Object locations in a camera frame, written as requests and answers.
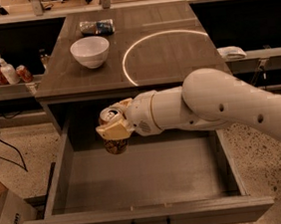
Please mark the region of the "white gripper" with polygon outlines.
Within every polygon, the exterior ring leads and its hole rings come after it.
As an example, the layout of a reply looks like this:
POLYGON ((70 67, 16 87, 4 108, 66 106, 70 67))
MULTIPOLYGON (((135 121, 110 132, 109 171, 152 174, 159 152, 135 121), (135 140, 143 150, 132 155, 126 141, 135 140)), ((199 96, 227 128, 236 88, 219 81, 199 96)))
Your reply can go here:
POLYGON ((160 134, 161 129, 155 124, 151 112, 151 101, 155 91, 141 93, 134 99, 124 99, 112 105, 119 113, 126 113, 125 119, 97 126, 98 134, 107 140, 130 138, 133 131, 143 136, 160 134))

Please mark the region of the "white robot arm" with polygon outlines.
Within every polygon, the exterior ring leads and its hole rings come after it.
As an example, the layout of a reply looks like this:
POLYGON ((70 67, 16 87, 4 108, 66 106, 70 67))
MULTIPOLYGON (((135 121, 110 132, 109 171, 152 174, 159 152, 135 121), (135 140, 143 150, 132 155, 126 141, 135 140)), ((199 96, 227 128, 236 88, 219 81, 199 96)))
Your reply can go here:
POLYGON ((281 141, 281 96, 216 69, 198 69, 177 88, 148 91, 104 108, 98 134, 107 140, 167 129, 218 130, 240 122, 281 141))

